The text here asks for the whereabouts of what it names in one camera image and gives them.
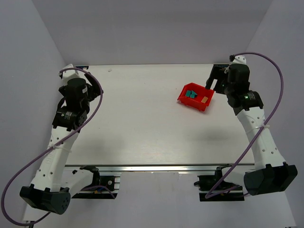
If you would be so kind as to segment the red plastic bin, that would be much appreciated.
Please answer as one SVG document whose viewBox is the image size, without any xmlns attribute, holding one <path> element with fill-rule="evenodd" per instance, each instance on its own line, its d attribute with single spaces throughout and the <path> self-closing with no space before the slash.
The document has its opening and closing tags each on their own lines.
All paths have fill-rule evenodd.
<svg viewBox="0 0 304 228">
<path fill-rule="evenodd" d="M 211 89 L 206 89 L 196 83 L 189 83 L 183 87 L 177 101 L 183 105 L 204 112 L 209 106 L 213 94 L 214 91 Z"/>
</svg>

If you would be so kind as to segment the tan rectangular wood block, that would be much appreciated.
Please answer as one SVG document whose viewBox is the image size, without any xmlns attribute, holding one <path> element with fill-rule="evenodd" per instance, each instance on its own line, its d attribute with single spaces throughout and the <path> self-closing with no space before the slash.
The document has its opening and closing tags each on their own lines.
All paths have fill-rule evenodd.
<svg viewBox="0 0 304 228">
<path fill-rule="evenodd" d="M 202 102 L 202 103 L 206 103 L 207 100 L 208 100 L 208 98 L 205 96 L 205 97 L 203 97 L 203 99 L 201 100 L 201 102 Z"/>
</svg>

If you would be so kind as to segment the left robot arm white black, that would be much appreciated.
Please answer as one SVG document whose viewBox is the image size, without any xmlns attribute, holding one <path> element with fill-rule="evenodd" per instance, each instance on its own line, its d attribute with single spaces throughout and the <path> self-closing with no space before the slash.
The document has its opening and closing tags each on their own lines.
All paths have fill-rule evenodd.
<svg viewBox="0 0 304 228">
<path fill-rule="evenodd" d="M 20 197 L 32 208 L 63 214 L 71 198 L 82 189 L 100 184 L 95 166 L 82 166 L 73 171 L 72 179 L 62 183 L 64 168 L 76 141 L 80 127 L 85 125 L 90 102 L 102 96 L 100 86 L 90 73 L 81 78 L 77 72 L 61 77 L 65 85 L 59 88 L 60 100 L 52 123 L 48 152 L 30 185 L 23 186 Z"/>
</svg>

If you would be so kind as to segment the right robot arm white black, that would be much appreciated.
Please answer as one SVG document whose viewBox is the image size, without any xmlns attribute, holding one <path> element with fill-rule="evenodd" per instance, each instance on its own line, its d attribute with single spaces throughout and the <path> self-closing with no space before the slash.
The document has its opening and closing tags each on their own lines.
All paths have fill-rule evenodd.
<svg viewBox="0 0 304 228">
<path fill-rule="evenodd" d="M 207 89 L 226 95 L 249 141 L 232 166 L 218 168 L 222 176 L 206 194 L 206 199 L 216 196 L 214 190 L 223 181 L 244 187 L 251 196 L 282 192 L 298 174 L 296 166 L 287 164 L 274 142 L 262 99 L 249 88 L 249 75 L 249 67 L 244 64 L 227 68 L 214 65 L 206 81 Z"/>
</svg>

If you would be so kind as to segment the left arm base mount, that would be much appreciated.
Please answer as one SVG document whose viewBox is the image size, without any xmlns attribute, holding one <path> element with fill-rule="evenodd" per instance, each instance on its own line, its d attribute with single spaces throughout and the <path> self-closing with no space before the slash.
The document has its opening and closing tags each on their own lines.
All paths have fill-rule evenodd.
<svg viewBox="0 0 304 228">
<path fill-rule="evenodd" d="M 92 200 L 114 200 L 120 188 L 120 177 L 118 173 L 100 172 L 96 166 L 85 165 L 78 170 L 73 170 L 73 175 L 80 171 L 88 171 L 92 174 L 89 178 L 89 185 L 84 186 L 78 193 L 72 196 L 73 199 L 92 199 Z"/>
</svg>

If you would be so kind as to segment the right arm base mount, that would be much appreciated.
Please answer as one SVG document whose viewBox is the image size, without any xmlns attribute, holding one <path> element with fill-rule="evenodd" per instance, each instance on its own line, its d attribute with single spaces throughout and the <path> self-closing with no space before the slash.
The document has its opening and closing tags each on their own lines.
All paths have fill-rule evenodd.
<svg viewBox="0 0 304 228">
<path fill-rule="evenodd" d="M 224 201 L 244 201 L 245 196 L 242 187 L 237 187 L 236 184 L 222 181 L 212 192 L 218 193 L 219 191 L 225 191 L 211 198 L 205 198 L 211 188 L 220 180 L 223 176 L 222 170 L 224 168 L 230 168 L 231 165 L 219 166 L 215 169 L 212 175 L 200 175 L 198 181 L 194 182 L 194 186 L 199 189 L 200 202 L 224 202 Z"/>
</svg>

